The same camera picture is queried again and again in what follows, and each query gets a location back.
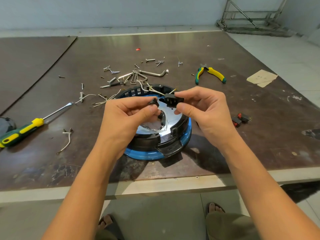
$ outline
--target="left hand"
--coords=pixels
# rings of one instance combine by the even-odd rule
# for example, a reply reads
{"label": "left hand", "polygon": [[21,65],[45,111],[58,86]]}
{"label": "left hand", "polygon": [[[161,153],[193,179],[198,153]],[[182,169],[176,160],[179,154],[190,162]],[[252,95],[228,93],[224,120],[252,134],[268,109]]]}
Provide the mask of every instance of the left hand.
{"label": "left hand", "polygon": [[100,132],[95,148],[119,159],[133,139],[138,126],[156,121],[161,111],[156,105],[148,105],[154,96],[137,96],[111,99],[106,102]]}

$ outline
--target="screw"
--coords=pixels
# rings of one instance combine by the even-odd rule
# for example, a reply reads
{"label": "screw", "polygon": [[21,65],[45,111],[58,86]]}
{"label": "screw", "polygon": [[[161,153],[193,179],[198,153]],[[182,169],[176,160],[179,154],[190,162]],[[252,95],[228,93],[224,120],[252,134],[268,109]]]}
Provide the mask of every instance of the screw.
{"label": "screw", "polygon": [[85,94],[83,93],[83,92],[80,92],[80,102],[82,103],[83,102],[83,96],[84,96]]}
{"label": "screw", "polygon": [[149,60],[146,59],[146,63],[149,62],[149,61],[155,61],[155,59],[149,59]]}
{"label": "screw", "polygon": [[107,83],[109,83],[109,85],[115,80],[116,78],[112,78],[110,81],[107,81]]}

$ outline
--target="hand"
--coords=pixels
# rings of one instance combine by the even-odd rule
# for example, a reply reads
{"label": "hand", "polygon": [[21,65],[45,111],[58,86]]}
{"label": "hand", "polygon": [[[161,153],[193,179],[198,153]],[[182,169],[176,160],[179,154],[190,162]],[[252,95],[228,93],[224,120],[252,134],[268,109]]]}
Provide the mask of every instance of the hand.
{"label": "hand", "polygon": [[174,113],[183,113],[197,121],[204,136],[218,149],[237,135],[224,93],[194,87],[174,95],[185,99],[184,103],[178,103]]}
{"label": "hand", "polygon": [[107,101],[95,148],[106,149],[109,156],[119,159],[138,126],[155,121],[160,115],[156,105],[148,105],[154,98],[137,96]]}

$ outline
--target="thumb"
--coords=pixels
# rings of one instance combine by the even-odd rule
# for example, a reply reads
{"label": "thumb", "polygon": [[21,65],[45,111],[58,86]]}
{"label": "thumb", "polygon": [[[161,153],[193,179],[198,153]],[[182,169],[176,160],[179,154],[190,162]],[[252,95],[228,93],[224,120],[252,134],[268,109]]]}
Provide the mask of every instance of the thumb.
{"label": "thumb", "polygon": [[186,104],[186,103],[178,103],[177,110],[180,113],[182,113],[182,114],[184,114],[184,115],[186,115],[196,121],[198,121],[198,119],[200,119],[203,114],[203,111],[201,111],[200,109],[197,109],[196,107],[194,107],[190,104]]}
{"label": "thumb", "polygon": [[144,107],[139,112],[132,115],[134,122],[139,126],[144,122],[147,122],[158,110],[157,105],[152,104]]}

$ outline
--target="yellow and green pliers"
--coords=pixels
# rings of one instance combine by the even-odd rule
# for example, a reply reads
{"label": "yellow and green pliers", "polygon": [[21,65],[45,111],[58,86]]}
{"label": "yellow and green pliers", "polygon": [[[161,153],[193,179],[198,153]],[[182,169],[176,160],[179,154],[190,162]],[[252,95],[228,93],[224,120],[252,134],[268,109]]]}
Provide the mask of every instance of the yellow and green pliers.
{"label": "yellow and green pliers", "polygon": [[204,70],[207,70],[210,74],[218,77],[223,84],[226,83],[226,78],[224,77],[224,75],[222,75],[220,72],[214,70],[212,67],[206,67],[206,65],[202,65],[201,67],[198,69],[198,72],[195,76],[195,83],[198,85],[199,84],[199,76],[203,73]]}

